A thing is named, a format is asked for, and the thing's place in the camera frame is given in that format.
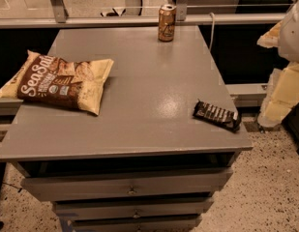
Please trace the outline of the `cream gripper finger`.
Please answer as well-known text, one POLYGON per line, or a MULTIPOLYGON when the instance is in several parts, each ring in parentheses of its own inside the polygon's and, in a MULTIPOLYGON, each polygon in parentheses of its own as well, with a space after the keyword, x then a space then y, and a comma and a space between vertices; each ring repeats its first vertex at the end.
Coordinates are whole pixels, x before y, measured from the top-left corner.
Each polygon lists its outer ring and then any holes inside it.
POLYGON ((281 31, 282 22, 278 22, 275 24, 269 31, 267 31, 264 35, 260 36, 257 40, 257 44, 259 46, 265 48, 272 48, 279 46, 279 37, 281 31))
POLYGON ((274 128, 298 102, 299 63, 293 62, 282 70, 274 69, 270 74, 257 122, 262 127, 274 128))

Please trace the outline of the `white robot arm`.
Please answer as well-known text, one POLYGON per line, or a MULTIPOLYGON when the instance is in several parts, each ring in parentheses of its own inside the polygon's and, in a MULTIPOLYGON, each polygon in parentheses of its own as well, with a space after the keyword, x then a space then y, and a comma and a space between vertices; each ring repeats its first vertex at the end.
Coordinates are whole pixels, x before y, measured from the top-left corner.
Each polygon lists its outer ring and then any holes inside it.
POLYGON ((274 69, 268 81, 257 121, 265 128, 280 124, 299 102, 299 0, 288 11, 284 19, 262 35, 257 44, 276 47, 288 65, 281 71, 274 69))

